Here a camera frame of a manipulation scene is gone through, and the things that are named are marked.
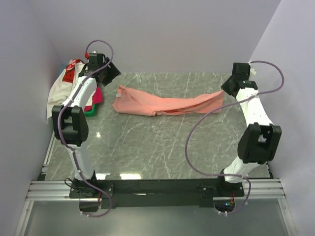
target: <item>cable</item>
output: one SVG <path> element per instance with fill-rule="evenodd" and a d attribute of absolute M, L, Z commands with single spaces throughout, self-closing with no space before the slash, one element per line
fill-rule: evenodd
<path fill-rule="evenodd" d="M 201 174 L 201 175 L 204 175 L 204 176 L 208 176 L 208 177 L 225 177 L 225 176 L 233 176 L 233 177 L 239 177 L 239 178 L 242 178 L 244 180 L 246 180 L 249 184 L 249 188 L 248 188 L 248 193 L 247 193 L 247 196 L 245 197 L 245 200 L 243 201 L 243 203 L 235 210 L 233 210 L 232 212 L 228 212 L 227 214 L 233 214 L 235 212 L 237 212 L 239 209 L 241 209 L 247 202 L 249 196 L 250 196 L 250 193 L 251 193 L 251 189 L 252 189 L 252 183 L 250 182 L 250 180 L 248 178 L 246 178 L 245 176 L 242 176 L 242 175 L 237 175 L 237 174 L 208 174 L 208 173 L 205 173 L 205 172 L 202 172 L 200 170 L 198 170 L 196 167 L 193 166 L 193 164 L 191 163 L 191 161 L 189 160 L 188 158 L 188 152 L 187 152 L 187 149 L 188 149 L 188 142 L 189 142 L 189 139 L 193 133 L 193 131 L 195 130 L 195 128 L 210 114 L 212 114 L 213 112 L 217 111 L 217 110 L 220 110 L 220 109 L 223 109 L 223 108 L 226 108 L 226 107 L 230 107 L 230 106 L 234 106 L 234 105 L 238 105 L 238 104 L 241 104 L 243 102 L 247 102 L 247 101 L 250 101 L 251 99 L 253 99 L 254 97 L 258 96 L 258 95 L 262 95 L 262 94 L 268 94 L 268 93 L 272 93 L 272 92 L 276 92 L 278 90 L 280 90 L 283 85 L 284 85 L 284 75 L 282 73 L 282 71 L 279 69 L 279 67 L 277 67 L 276 65 L 274 65 L 273 63 L 271 62 L 268 62 L 268 61 L 264 61 L 264 60 L 254 60 L 254 61 L 250 61 L 249 64 L 253 64 L 253 63 L 263 63 L 263 64 L 268 64 L 268 65 L 271 65 L 273 66 L 274 68 L 276 68 L 278 70 L 278 72 L 280 73 L 280 76 L 281 76 L 281 84 L 278 88 L 275 88 L 273 90 L 268 90 L 268 91 L 263 91 L 263 92 L 259 92 L 257 95 L 253 95 L 253 96 L 250 96 L 242 101 L 238 101 L 238 102 L 234 102 L 234 103 L 230 103 L 230 104 L 227 104 L 227 105 L 224 105 L 224 106 L 221 106 L 221 107 L 218 107 L 210 112 L 208 112 L 207 114 L 205 114 L 198 122 L 197 124 L 194 125 L 194 127 L 192 128 L 192 130 L 190 131 L 190 133 L 188 134 L 188 137 L 186 139 L 186 143 L 185 143 L 185 158 L 186 158 L 186 161 L 188 162 L 188 164 L 190 165 L 190 167 L 196 171 L 197 173 Z"/>
<path fill-rule="evenodd" d="M 222 207 L 225 209 L 234 209 L 234 206 L 226 206 L 226 205 L 218 205 L 218 204 L 216 204 L 215 207 Z"/>
<path fill-rule="evenodd" d="M 72 185 L 67 184 L 66 180 L 69 180 L 72 184 L 73 184 L 73 181 L 70 178 L 65 178 L 64 179 L 64 184 L 67 185 L 68 187 L 70 187 L 70 189 L 71 189 Z"/>
<path fill-rule="evenodd" d="M 62 129 L 61 129 L 61 117 L 62 117 L 62 115 L 63 115 L 63 112 L 72 104 L 72 102 L 74 101 L 75 97 L 78 95 L 80 89 L 82 88 L 83 84 L 84 84 L 92 75 L 94 75 L 95 73 L 97 73 L 97 72 L 103 70 L 104 68 L 106 68 L 106 67 L 112 62 L 112 60 L 113 60 L 114 50 L 113 50 L 112 46 L 111 46 L 109 43 L 107 43 L 106 41 L 103 41 L 103 40 L 94 40 L 94 41 L 92 41 L 91 43 L 89 43 L 88 46 L 87 46 L 87 48 L 86 48 L 86 50 L 85 50 L 85 53 L 88 52 L 89 46 L 90 46 L 92 43 L 95 43 L 95 42 L 102 42 L 102 43 L 105 43 L 105 44 L 110 48 L 110 50 L 111 50 L 111 53 L 112 53 L 111 58 L 109 59 L 109 61 L 108 61 L 104 66 L 102 66 L 101 68 L 99 68 L 99 69 L 93 71 L 90 75 L 88 75 L 88 76 L 82 81 L 82 83 L 78 86 L 78 89 L 75 91 L 74 95 L 72 96 L 72 98 L 70 98 L 70 101 L 61 109 L 61 111 L 60 111 L 60 113 L 59 113 L 59 115 L 58 115 L 58 122 L 57 122 L 57 124 L 58 124 L 58 133 L 59 133 L 60 140 L 61 140 L 62 144 L 63 144 L 66 148 L 68 148 L 68 149 L 70 149 L 70 150 L 72 151 L 73 160 L 74 160 L 74 163 L 75 163 L 75 167 L 76 167 L 76 169 L 77 169 L 77 171 L 78 171 L 78 173 L 79 173 L 81 179 L 84 181 L 85 184 L 87 184 L 87 185 L 90 186 L 91 188 L 94 188 L 95 190 L 97 190 L 97 191 L 99 191 L 99 192 L 105 194 L 105 196 L 109 199 L 110 205 L 109 205 L 109 208 L 108 208 L 108 210 L 107 210 L 106 212 L 104 212 L 104 213 L 102 213 L 102 214 L 99 214 L 99 215 L 89 215 L 89 214 L 83 212 L 83 214 L 86 215 L 87 217 L 98 218 L 98 217 L 101 217 L 101 216 L 104 216 L 104 215 L 108 214 L 109 211 L 113 208 L 113 204 L 114 204 L 114 203 L 113 203 L 113 199 L 109 196 L 108 193 L 106 193 L 106 192 L 103 191 L 102 189 L 100 189 L 100 188 L 94 186 L 93 184 L 89 183 L 89 182 L 85 179 L 84 175 L 83 175 L 82 172 L 81 172 L 81 169 L 80 169 L 80 166 L 79 166 L 79 163 L 78 163 L 78 159 L 77 159 L 77 156 L 76 156 L 76 154 L 75 154 L 75 150 L 74 150 L 74 148 L 70 147 L 70 146 L 65 142 L 64 137 L 63 137 L 63 134 L 62 134 Z"/>

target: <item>white cloth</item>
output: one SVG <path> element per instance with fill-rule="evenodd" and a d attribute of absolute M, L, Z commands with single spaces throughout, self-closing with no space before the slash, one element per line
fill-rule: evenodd
<path fill-rule="evenodd" d="M 74 76 L 73 76 L 73 83 L 63 81 L 63 77 L 66 73 L 66 70 L 71 70 L 74 66 Z M 47 123 L 52 116 L 51 110 L 55 105 L 61 105 L 71 94 L 72 90 L 75 88 L 76 84 L 78 83 L 79 73 L 81 72 L 84 63 L 78 62 L 76 60 L 71 60 L 69 65 L 63 70 L 61 75 L 56 79 L 53 86 L 50 89 L 47 101 Z M 86 106 L 92 105 L 92 97 L 93 94 L 90 96 Z"/>

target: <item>red fabric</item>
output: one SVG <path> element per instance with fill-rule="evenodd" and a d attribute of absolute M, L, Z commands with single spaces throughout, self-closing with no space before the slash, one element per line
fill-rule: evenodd
<path fill-rule="evenodd" d="M 74 77 L 74 66 L 76 63 L 79 63 L 81 61 L 80 59 L 74 59 L 69 62 L 69 64 L 65 68 L 65 74 L 63 76 L 63 82 L 73 83 L 73 77 Z"/>
<path fill-rule="evenodd" d="M 103 102 L 103 94 L 102 94 L 102 90 L 100 90 L 100 87 L 97 87 L 95 90 L 95 93 L 92 97 L 92 104 L 97 104 L 97 103 L 101 103 Z M 92 106 L 85 106 L 84 111 L 88 112 L 92 110 Z"/>

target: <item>red label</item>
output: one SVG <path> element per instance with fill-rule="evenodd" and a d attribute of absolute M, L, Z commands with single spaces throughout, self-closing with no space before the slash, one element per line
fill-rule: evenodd
<path fill-rule="evenodd" d="M 64 74 L 64 77 L 63 77 L 63 82 L 73 83 L 74 66 L 75 66 L 76 63 L 79 63 L 79 62 L 84 63 L 80 59 L 74 59 L 74 60 L 71 60 L 69 62 L 69 64 L 65 68 L 65 74 Z"/>

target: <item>black metal base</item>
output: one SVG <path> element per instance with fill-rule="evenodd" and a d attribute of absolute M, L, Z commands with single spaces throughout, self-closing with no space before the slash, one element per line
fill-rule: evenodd
<path fill-rule="evenodd" d="M 76 185 L 70 198 L 87 198 Z M 214 207 L 214 197 L 244 196 L 242 183 L 228 183 L 224 178 L 160 179 L 160 180 L 97 180 L 96 186 L 108 193 L 114 207 L 200 206 Z M 109 199 L 101 196 L 101 209 L 107 209 Z"/>

